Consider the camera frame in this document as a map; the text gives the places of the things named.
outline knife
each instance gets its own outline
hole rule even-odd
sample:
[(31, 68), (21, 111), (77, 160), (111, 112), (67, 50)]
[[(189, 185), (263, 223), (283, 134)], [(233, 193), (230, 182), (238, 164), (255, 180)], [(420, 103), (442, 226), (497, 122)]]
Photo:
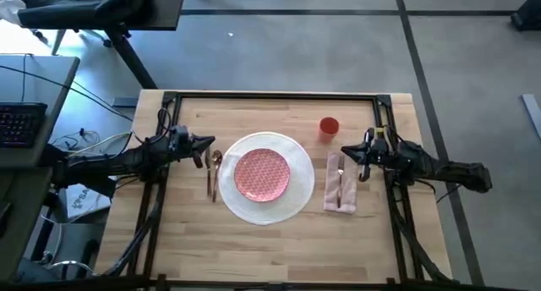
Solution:
[(206, 166), (206, 195), (211, 196), (212, 190), (210, 188), (210, 147), (205, 151), (205, 166)]

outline floor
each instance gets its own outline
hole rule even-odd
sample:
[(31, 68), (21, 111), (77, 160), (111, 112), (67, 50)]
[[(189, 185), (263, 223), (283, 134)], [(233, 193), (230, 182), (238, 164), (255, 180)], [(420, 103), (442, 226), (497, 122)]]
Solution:
[[(509, 16), (426, 12), (506, 11), (525, 0), (403, 1), (407, 10), (428, 15), (406, 18), (409, 41), (396, 0), (184, 0), (187, 15), (177, 31), (133, 32), (130, 41), (164, 89), (412, 93), (431, 154), (443, 146), (452, 160), (490, 169), (494, 188), (488, 194), (460, 191), (485, 283), (540, 289), (541, 191), (535, 184), (541, 183), (541, 142), (519, 96), (541, 96), (541, 33), (515, 31)], [(247, 11), (203, 15), (214, 9)], [(27, 30), (5, 23), (0, 30), (13, 32), (0, 36), (0, 52), (50, 51)], [(44, 33), (52, 44), (54, 31)], [(69, 32), (59, 54), (80, 57), (76, 80), (107, 100), (138, 95), (140, 86), (120, 57), (94, 37)], [(129, 129), (121, 118), (70, 95), (53, 138), (80, 127), (101, 137)], [(437, 190), (445, 193), (442, 186)], [(449, 200), (439, 208), (454, 277), (469, 283)]]

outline spoon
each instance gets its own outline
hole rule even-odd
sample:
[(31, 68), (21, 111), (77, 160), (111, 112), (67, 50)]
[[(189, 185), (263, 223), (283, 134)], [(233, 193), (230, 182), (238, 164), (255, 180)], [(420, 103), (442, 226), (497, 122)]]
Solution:
[(214, 162), (214, 189), (212, 191), (212, 202), (216, 202), (216, 184), (218, 183), (218, 169), (220, 169), (221, 165), (221, 159), (223, 159), (223, 155), (221, 154), (221, 151), (215, 150), (212, 153), (212, 162)]

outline plate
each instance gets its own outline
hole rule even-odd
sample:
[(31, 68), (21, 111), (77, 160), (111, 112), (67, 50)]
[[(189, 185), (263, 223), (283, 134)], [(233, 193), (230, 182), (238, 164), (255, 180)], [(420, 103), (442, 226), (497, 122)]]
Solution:
[(235, 184), (246, 198), (256, 202), (272, 201), (286, 190), (290, 169), (276, 151), (259, 148), (247, 152), (235, 167)]

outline napkin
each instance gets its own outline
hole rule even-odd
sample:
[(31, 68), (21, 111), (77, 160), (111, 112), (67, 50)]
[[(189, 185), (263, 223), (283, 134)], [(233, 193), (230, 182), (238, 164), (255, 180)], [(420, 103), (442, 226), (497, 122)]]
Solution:
[[(343, 155), (344, 174), (342, 175), (342, 201), (340, 208), (336, 203), (336, 196), (340, 189), (340, 174), (338, 173), (338, 159)], [(325, 197), (323, 209), (353, 214), (357, 210), (357, 164), (341, 152), (330, 152), (327, 157), (327, 174), (325, 179)]]

